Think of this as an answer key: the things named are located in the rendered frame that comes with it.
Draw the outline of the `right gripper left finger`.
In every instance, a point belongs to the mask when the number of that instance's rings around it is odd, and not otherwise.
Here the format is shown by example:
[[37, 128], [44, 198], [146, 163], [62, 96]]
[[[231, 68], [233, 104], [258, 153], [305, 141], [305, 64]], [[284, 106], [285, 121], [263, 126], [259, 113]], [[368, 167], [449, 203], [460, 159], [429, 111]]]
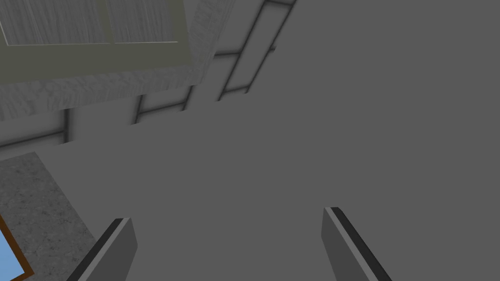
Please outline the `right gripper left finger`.
[[117, 218], [66, 281], [126, 281], [138, 248], [131, 218]]

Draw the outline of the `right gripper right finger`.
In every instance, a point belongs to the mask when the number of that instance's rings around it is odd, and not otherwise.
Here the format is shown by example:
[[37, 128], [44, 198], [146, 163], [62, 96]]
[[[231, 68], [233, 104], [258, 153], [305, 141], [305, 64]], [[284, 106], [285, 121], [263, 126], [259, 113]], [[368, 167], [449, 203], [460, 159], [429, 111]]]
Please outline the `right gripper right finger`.
[[335, 281], [393, 281], [339, 207], [325, 207], [321, 224]]

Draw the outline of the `pale grey wooden cupboard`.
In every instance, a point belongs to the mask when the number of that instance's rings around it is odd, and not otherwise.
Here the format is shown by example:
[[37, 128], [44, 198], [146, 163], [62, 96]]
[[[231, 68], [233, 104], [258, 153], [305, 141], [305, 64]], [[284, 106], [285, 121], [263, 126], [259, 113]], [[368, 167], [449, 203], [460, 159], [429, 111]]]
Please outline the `pale grey wooden cupboard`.
[[0, 0], [0, 122], [195, 85], [236, 0]]

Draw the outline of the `blue picture with brown frame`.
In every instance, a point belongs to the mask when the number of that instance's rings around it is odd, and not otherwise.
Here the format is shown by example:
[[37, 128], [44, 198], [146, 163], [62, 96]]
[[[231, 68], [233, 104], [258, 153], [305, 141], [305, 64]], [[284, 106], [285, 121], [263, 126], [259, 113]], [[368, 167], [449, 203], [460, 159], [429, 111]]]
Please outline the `blue picture with brown frame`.
[[0, 281], [25, 281], [34, 270], [0, 215]]

